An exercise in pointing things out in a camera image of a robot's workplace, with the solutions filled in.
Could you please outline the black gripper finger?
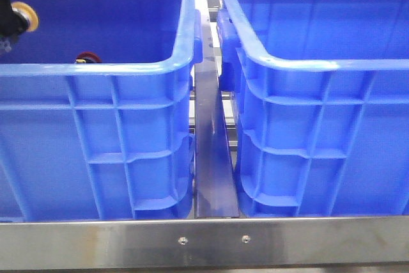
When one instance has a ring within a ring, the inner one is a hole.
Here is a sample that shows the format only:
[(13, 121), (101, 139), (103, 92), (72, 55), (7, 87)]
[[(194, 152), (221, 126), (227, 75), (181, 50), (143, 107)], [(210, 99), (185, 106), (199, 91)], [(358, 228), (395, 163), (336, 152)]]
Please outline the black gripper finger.
[(25, 22), (12, 9), (10, 0), (1, 0), (1, 36), (21, 35), (25, 31)]

